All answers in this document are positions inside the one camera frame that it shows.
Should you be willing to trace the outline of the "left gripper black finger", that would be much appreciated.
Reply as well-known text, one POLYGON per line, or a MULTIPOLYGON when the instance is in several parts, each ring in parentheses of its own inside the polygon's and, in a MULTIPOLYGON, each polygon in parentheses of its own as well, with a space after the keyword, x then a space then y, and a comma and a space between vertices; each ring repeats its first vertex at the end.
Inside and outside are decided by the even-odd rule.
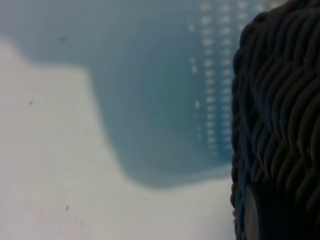
POLYGON ((244 230, 248 240, 303 240, 304 228, 270 187, 247 185, 244 230))

